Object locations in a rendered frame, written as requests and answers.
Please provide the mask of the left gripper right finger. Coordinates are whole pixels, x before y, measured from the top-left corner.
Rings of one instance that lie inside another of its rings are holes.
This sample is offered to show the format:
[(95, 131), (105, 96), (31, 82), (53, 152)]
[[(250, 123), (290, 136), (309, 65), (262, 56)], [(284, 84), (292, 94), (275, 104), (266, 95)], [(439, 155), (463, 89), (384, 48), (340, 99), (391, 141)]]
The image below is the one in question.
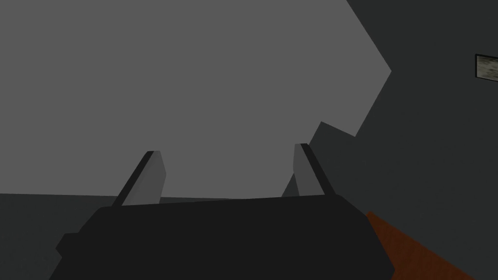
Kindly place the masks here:
[(309, 144), (295, 145), (293, 172), (299, 196), (336, 194)]

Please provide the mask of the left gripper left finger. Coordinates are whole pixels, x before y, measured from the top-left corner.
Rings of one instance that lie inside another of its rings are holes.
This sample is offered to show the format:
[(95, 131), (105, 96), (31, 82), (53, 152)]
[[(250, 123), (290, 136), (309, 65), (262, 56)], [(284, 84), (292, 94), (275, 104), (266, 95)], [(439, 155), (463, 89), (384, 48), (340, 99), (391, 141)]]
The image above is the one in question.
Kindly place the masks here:
[(112, 206), (158, 204), (165, 179), (166, 170), (161, 152), (147, 151)]

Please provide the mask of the black framed wall picture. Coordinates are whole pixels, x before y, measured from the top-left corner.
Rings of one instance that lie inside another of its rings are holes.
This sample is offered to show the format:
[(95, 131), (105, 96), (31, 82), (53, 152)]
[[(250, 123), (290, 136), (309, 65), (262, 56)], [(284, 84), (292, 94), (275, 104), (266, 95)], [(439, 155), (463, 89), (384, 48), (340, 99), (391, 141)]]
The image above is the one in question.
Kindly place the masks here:
[(498, 57), (475, 54), (475, 77), (498, 82)]

